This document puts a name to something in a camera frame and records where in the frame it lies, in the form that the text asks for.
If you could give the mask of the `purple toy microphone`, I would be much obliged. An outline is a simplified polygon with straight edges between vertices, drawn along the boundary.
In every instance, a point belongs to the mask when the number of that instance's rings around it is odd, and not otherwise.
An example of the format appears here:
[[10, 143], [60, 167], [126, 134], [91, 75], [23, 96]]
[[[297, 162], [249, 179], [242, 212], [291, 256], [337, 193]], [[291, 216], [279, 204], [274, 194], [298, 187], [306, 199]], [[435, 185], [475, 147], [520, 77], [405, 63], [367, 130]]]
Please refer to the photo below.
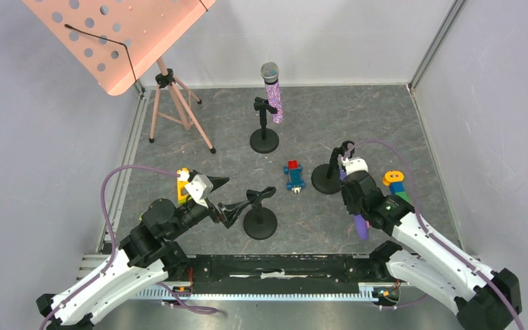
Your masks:
[[366, 220], [362, 217], [362, 215], [354, 214], [353, 222], [357, 235], [360, 237], [360, 239], [364, 241], [367, 240], [369, 238], [369, 224], [366, 222]]

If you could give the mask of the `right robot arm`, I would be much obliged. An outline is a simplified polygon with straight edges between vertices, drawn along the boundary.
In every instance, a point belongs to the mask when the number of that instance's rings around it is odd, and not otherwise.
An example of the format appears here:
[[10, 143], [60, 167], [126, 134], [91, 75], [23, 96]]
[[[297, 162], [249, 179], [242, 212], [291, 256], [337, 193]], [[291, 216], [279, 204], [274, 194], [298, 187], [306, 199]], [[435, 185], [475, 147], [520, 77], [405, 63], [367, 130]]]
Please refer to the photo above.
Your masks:
[[348, 213], [360, 215], [390, 240], [374, 251], [371, 275], [410, 283], [446, 306], [464, 329], [506, 329], [523, 310], [518, 277], [496, 271], [440, 235], [399, 195], [384, 195], [375, 180], [357, 170], [344, 177]]

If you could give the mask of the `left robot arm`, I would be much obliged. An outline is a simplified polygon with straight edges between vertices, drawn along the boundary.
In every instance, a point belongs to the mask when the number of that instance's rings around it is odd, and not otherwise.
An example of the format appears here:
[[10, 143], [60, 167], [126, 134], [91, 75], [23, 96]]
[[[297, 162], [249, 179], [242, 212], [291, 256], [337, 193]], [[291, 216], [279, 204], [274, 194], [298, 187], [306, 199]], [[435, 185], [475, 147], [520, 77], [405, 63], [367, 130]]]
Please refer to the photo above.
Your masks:
[[176, 241], [205, 218], [234, 225], [251, 199], [212, 203], [209, 194], [228, 182], [227, 177], [192, 175], [191, 194], [176, 206], [170, 199], [153, 201], [140, 223], [121, 240], [94, 271], [65, 291], [43, 294], [36, 303], [44, 316], [42, 329], [92, 329], [112, 309], [145, 287], [166, 280], [180, 280], [188, 273], [189, 258]]

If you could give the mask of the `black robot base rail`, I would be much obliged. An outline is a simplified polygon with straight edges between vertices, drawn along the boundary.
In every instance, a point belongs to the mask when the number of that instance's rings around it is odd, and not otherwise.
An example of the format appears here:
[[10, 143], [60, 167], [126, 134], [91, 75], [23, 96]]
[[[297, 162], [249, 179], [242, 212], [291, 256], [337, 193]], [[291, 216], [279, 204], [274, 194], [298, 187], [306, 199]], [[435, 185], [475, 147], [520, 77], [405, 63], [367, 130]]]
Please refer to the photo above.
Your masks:
[[385, 247], [370, 254], [197, 254], [164, 280], [190, 283], [194, 295], [355, 294], [360, 283], [397, 282]]

